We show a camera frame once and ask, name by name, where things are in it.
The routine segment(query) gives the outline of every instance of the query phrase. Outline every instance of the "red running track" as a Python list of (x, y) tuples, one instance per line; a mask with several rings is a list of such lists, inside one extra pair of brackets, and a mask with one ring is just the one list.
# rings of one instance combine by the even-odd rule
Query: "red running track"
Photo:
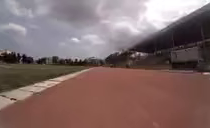
[(0, 128), (210, 128), (210, 76), (96, 68), (0, 111)]

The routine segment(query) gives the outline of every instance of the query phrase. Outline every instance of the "sky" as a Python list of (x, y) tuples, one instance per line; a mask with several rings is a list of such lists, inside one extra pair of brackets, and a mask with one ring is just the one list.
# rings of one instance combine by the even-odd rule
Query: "sky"
[(0, 49), (106, 57), (210, 0), (0, 0)]

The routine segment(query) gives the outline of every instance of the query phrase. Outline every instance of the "dark cloud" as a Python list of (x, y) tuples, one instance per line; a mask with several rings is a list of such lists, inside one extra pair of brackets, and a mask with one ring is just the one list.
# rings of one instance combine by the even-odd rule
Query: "dark cloud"
[(171, 1), (0, 0), (0, 49), (36, 57), (105, 57), (208, 0)]

